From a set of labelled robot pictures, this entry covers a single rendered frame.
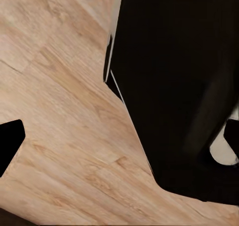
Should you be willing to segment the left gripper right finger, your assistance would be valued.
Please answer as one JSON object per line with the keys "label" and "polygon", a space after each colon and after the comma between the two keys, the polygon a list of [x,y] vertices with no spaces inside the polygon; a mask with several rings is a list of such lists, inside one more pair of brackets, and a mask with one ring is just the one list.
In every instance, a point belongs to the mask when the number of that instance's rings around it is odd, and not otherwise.
{"label": "left gripper right finger", "polygon": [[239,121],[233,119],[227,121],[224,138],[239,158]]}

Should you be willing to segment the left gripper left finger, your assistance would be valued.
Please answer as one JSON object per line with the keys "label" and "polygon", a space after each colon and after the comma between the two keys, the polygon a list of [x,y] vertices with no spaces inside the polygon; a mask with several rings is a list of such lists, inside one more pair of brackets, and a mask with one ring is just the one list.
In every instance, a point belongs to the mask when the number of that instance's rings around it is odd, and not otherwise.
{"label": "left gripper left finger", "polygon": [[0,178],[25,139],[21,119],[0,124]]}

